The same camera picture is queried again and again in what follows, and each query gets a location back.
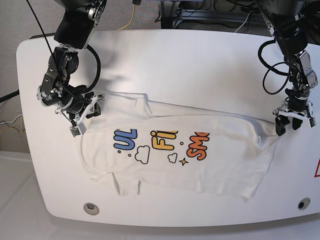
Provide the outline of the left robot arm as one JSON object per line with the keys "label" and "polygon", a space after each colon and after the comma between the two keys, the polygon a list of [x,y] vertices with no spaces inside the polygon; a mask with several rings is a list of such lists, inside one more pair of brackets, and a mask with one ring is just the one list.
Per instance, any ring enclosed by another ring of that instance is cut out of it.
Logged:
{"label": "left robot arm", "polygon": [[[309,100],[311,89],[318,85],[317,74],[311,65],[311,57],[307,52],[308,38],[312,31],[320,32],[320,2],[318,0],[256,0],[267,28],[273,37],[264,42],[258,49],[258,59],[267,68],[267,72],[285,76],[286,83],[273,92],[274,95],[284,91],[287,95],[283,104],[273,111],[275,131],[278,136],[286,132],[291,124],[293,130],[301,127],[303,121],[309,121],[311,127],[316,122]],[[263,49],[271,44],[278,44],[283,54],[283,64],[288,66],[282,72],[275,65],[269,65],[262,57]]]}

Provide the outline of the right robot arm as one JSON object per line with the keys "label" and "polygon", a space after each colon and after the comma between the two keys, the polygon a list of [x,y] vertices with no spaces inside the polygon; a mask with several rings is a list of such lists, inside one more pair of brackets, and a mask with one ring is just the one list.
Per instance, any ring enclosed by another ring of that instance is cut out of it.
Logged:
{"label": "right robot arm", "polygon": [[[101,74],[101,60],[89,45],[106,7],[105,0],[59,0],[65,9],[62,22],[54,35],[58,46],[50,50],[48,69],[37,90],[37,99],[46,107],[56,106],[57,112],[68,117],[72,127],[79,126],[84,118],[101,114],[94,94]],[[87,49],[96,60],[96,75],[91,85],[71,86],[71,75],[78,69],[80,50]]]}

